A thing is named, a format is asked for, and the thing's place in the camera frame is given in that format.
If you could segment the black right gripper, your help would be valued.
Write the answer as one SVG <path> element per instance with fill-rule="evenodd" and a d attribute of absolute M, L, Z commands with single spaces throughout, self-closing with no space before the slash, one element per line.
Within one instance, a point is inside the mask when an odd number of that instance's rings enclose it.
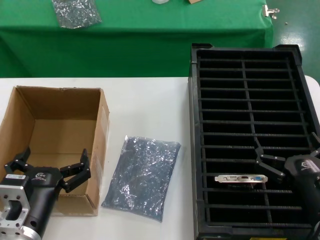
<path fill-rule="evenodd" d="M 254 139 L 256 153 L 255 170 L 269 180 L 281 184 L 286 177 L 292 180 L 293 189 L 303 201 L 303 209 L 311 223 L 320 221 L 320 138 L 311 133 L 314 150 L 310 154 L 295 155 L 287 158 L 264 153 L 257 138 Z"/>

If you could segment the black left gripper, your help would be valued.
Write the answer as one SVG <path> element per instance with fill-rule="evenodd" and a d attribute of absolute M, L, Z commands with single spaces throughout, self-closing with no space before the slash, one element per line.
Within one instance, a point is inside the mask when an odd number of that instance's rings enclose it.
<path fill-rule="evenodd" d="M 5 164 L 4 169 L 6 173 L 27 172 L 25 175 L 31 180 L 32 194 L 28 200 L 30 210 L 25 219 L 25 225 L 36 233 L 44 233 L 61 189 L 70 193 L 91 178 L 90 160 L 88 151 L 84 148 L 79 163 L 60 169 L 56 167 L 30 169 L 31 167 L 27 164 L 30 154 L 31 150 L 27 147 L 12 161 Z"/>

